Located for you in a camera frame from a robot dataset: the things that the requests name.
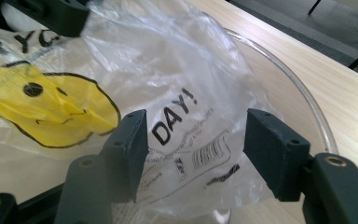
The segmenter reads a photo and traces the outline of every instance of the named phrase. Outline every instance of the yellow print on bag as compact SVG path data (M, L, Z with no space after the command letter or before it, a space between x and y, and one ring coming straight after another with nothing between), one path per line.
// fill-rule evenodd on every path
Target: yellow print on bag
M0 117L44 147L69 147L115 129L120 113L95 80L42 73L27 62L0 66Z

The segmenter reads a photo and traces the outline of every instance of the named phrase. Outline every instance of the wooden table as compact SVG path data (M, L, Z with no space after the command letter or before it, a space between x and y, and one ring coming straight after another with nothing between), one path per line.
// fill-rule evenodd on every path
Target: wooden table
M187 0L224 27L281 59L306 85L330 125L339 154L358 166L358 74L224 0ZM301 208L274 200L233 209L231 223L303 223Z

